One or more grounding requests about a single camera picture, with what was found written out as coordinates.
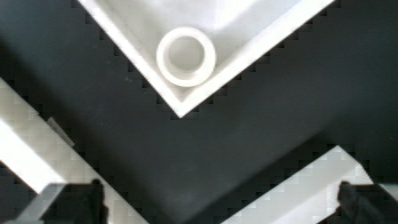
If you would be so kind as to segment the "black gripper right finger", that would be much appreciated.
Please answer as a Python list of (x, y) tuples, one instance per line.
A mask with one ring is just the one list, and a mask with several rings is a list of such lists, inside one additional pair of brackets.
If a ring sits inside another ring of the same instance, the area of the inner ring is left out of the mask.
[(398, 200), (379, 184), (341, 182), (338, 208), (324, 224), (398, 224)]

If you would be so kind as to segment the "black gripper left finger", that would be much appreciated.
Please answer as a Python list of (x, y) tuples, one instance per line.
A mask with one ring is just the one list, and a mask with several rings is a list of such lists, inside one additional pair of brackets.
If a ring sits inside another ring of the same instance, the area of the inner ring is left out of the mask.
[(98, 179), (66, 185), (52, 206), (52, 224), (107, 224), (105, 189)]

